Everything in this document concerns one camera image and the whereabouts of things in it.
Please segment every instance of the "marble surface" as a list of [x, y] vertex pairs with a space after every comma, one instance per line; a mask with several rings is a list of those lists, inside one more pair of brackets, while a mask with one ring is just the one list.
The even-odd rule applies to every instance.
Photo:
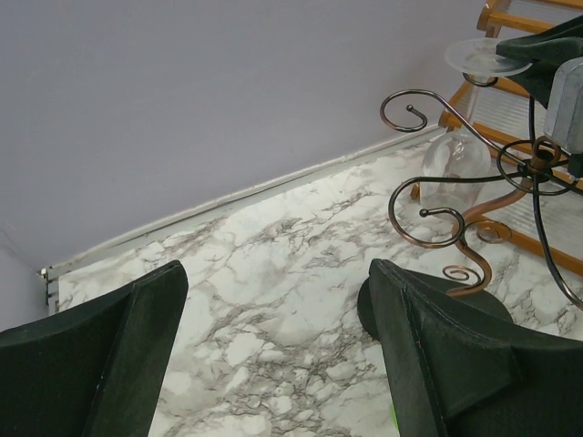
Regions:
[[[426, 147], [388, 150], [66, 274], [60, 309], [179, 259], [189, 297], [151, 436], [396, 436], [382, 352], [357, 320], [356, 293], [374, 258], [435, 275], [448, 263], [470, 265], [452, 248], [409, 245], [387, 220], [390, 193], [419, 173]], [[406, 194], [400, 199], [408, 229], [447, 235], [450, 226], [419, 218], [418, 209]], [[517, 323], [583, 340], [583, 317], [541, 259], [506, 243], [468, 241], [491, 261], [489, 290]]]

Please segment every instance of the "baseboard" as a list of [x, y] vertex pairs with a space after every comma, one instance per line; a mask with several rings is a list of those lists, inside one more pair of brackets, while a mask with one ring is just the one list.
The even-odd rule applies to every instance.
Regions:
[[187, 220], [200, 218], [200, 221], [202, 221], [203, 219], [211, 219], [212, 216], [221, 216], [230, 211], [243, 208], [250, 203], [261, 201], [262, 198], [274, 196], [283, 190], [291, 189], [294, 186], [300, 186], [309, 183], [311, 180], [322, 178], [327, 174], [340, 171], [343, 167], [349, 167], [356, 164], [355, 161], [374, 158], [375, 154], [382, 155], [386, 153], [389, 148], [398, 149], [410, 147], [414, 144], [429, 140], [440, 130], [442, 130], [442, 128], [438, 125], [432, 125], [425, 128], [422, 132], [414, 132], [412, 134], [405, 134], [396, 138], [391, 138], [350, 155], [344, 155], [340, 158], [332, 159], [316, 166], [304, 168], [289, 175], [275, 178], [251, 188], [245, 188], [241, 191], [223, 196], [222, 198], [217, 198], [195, 208], [187, 209], [178, 214], [162, 218], [146, 226], [131, 230], [130, 232], [115, 237], [114, 239], [101, 243], [94, 248], [68, 259], [67, 261], [47, 268], [48, 277], [53, 280], [69, 271], [81, 269], [93, 264], [94, 262], [121, 254], [137, 246], [149, 244], [151, 241], [164, 239], [165, 237], [184, 229], [184, 222]]

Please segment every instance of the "white wall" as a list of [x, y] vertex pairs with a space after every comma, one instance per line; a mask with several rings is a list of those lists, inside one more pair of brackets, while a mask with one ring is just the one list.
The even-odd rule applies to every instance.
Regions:
[[45, 317], [45, 286], [35, 271], [0, 248], [0, 331]]
[[4, 0], [0, 232], [40, 269], [395, 135], [483, 2]]

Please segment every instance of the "ladder rung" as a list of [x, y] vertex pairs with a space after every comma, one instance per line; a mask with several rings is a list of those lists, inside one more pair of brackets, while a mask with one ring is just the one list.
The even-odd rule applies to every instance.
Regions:
[[486, 25], [501, 25], [503, 27], [530, 32], [531, 34], [544, 32], [554, 26], [550, 23], [545, 23], [544, 21], [533, 20], [500, 11], [492, 11]]

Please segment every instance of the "wrought iron candle holder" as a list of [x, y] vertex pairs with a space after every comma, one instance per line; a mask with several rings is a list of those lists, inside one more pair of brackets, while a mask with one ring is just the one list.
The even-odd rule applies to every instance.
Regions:
[[[474, 85], [480, 87], [492, 86], [496, 83], [495, 80], [491, 80], [487, 83], [475, 83]], [[565, 182], [564, 180], [558, 178], [553, 173], [553, 169], [559, 166], [563, 166], [568, 163], [570, 155], [567, 151], [562, 150], [557, 144], [551, 141], [547, 137], [538, 137], [535, 135], [534, 127], [534, 111], [535, 111], [535, 101], [531, 97], [529, 101], [529, 139], [516, 141], [513, 143], [506, 144], [503, 147], [490, 141], [488, 138], [480, 134], [472, 124], [462, 116], [454, 107], [452, 107], [443, 97], [439, 96], [433, 91], [424, 89], [407, 89], [404, 91], [399, 91], [391, 94], [387, 97], [381, 104], [381, 119], [383, 122], [391, 129], [397, 130], [399, 132], [418, 132], [427, 126], [427, 117], [421, 111], [416, 109], [413, 105], [408, 105], [405, 109], [406, 111], [414, 114], [420, 120], [419, 124], [413, 127], [400, 126], [389, 120], [385, 114], [385, 109], [389, 103], [393, 102], [398, 97], [408, 96], [408, 95], [422, 95], [428, 96], [437, 100], [443, 107], [447, 109], [455, 118], [457, 118], [460, 123], [469, 130], [469, 132], [474, 135], [481, 142], [485, 143], [488, 147], [496, 152], [496, 167], [499, 175], [486, 177], [486, 178], [434, 178], [434, 177], [417, 177], [410, 178], [403, 182], [397, 187], [393, 192], [388, 206], [389, 219], [394, 229], [399, 233], [404, 239], [409, 241], [416, 246], [426, 248], [426, 249], [441, 249], [452, 245], [455, 245], [457, 249], [463, 253], [466, 257], [470, 258], [477, 267], [481, 270], [481, 273], [474, 269], [470, 269], [466, 266], [460, 265], [448, 265], [442, 270], [444, 275], [453, 280], [457, 281], [467, 281], [474, 277], [476, 280], [474, 283], [469, 285], [460, 285], [460, 287], [453, 288], [448, 291], [448, 294], [453, 297], [461, 297], [478, 291], [484, 290], [492, 280], [493, 271], [489, 262], [479, 255], [475, 250], [470, 248], [466, 241], [466, 232], [470, 229], [476, 230], [477, 237], [486, 243], [502, 243], [508, 241], [512, 237], [512, 229], [501, 223], [499, 221], [484, 218], [484, 214], [497, 209], [507, 207], [513, 203], [518, 202], [526, 195], [530, 195], [532, 198], [532, 211], [534, 215], [534, 221], [537, 228], [538, 239], [540, 241], [545, 262], [547, 263], [548, 270], [553, 277], [554, 281], [557, 283], [559, 289], [580, 310], [583, 310], [583, 300], [575, 294], [573, 289], [571, 289], [568, 284], [563, 279], [561, 273], [557, 268], [556, 262], [553, 260], [551, 249], [547, 240], [547, 233], [545, 232], [545, 226], [543, 223], [543, 218], [541, 214], [540, 199], [543, 196], [560, 196], [562, 194], [573, 192], [578, 195], [583, 195], [583, 190], [577, 188], [577, 180], [575, 179], [572, 183]], [[532, 154], [529, 158], [521, 158], [510, 152], [512, 147], [516, 147], [520, 144], [530, 144], [532, 147]], [[516, 171], [508, 173], [505, 171], [502, 165], [503, 157], [506, 161], [512, 162], [517, 166]], [[476, 205], [467, 211], [457, 211], [454, 208], [432, 208], [425, 209], [422, 208], [419, 211], [419, 215], [423, 218], [434, 216], [437, 214], [448, 214], [455, 220], [455, 224], [452, 228], [451, 237], [444, 239], [442, 241], [425, 241], [418, 239], [407, 232], [400, 224], [397, 216], [395, 214], [395, 202], [397, 198], [405, 191], [406, 188], [419, 187], [420, 184], [424, 183], [446, 183], [446, 184], [485, 184], [489, 182], [495, 182], [505, 180], [514, 189], [499, 198], [489, 200], [485, 203]], [[545, 191], [541, 189], [541, 184], [544, 182], [552, 181], [562, 188], [554, 191]]]

